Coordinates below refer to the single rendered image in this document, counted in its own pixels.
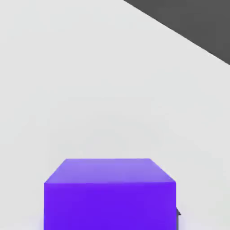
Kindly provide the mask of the small purple cube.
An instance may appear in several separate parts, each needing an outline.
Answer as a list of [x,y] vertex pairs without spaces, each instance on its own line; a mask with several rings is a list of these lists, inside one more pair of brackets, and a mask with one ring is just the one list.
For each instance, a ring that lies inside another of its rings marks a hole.
[[44,230],[178,230],[176,182],[151,159],[66,159],[44,183]]

